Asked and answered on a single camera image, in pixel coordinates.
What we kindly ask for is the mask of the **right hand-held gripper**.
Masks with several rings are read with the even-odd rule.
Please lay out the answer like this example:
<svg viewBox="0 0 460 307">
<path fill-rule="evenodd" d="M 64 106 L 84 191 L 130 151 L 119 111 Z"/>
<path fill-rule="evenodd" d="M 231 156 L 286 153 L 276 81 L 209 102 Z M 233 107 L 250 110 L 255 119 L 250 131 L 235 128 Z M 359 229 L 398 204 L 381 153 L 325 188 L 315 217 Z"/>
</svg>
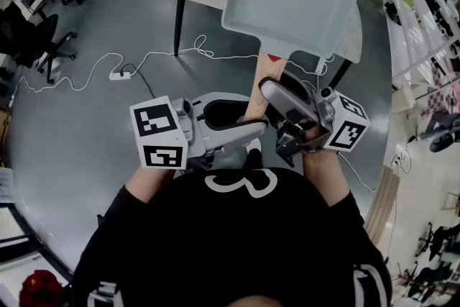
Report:
<svg viewBox="0 0 460 307">
<path fill-rule="evenodd" d="M 259 90 L 282 116 L 277 125 L 276 153 L 289 165 L 298 153 L 323 149 L 351 152 L 369 128 L 364 108 L 330 87 L 311 90 L 296 75 L 284 70 L 280 82 L 263 78 Z M 305 139 L 299 124 L 307 119 L 328 132 L 316 140 Z"/>
</svg>

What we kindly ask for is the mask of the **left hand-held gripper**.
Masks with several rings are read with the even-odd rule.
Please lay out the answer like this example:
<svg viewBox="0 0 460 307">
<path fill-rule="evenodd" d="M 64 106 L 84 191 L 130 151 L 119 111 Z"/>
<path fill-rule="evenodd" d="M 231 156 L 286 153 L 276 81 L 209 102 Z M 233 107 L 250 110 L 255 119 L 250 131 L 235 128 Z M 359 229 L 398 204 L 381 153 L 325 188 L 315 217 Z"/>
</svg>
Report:
<svg viewBox="0 0 460 307">
<path fill-rule="evenodd" d="M 186 98 L 171 101 L 161 96 L 130 106 L 142 167 L 188 169 L 193 160 L 258 139 L 268 121 L 246 120 L 248 104 L 249 98 L 241 94 L 211 92 L 193 99 L 193 105 Z M 212 129 L 211 137 L 202 127 Z"/>
</svg>

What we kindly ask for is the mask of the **person's right hand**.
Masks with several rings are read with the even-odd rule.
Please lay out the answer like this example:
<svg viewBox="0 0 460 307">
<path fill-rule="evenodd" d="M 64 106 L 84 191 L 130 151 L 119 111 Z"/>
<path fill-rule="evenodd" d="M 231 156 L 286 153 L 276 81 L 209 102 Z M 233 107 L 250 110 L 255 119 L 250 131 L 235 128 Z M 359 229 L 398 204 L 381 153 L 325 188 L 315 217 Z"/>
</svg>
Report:
<svg viewBox="0 0 460 307">
<path fill-rule="evenodd" d="M 328 131 L 325 130 L 320 124 L 312 122 L 311 120 L 304 118 L 299 122 L 299 125 L 304 128 L 305 139 L 307 141 L 316 140 L 322 137 Z"/>
</svg>

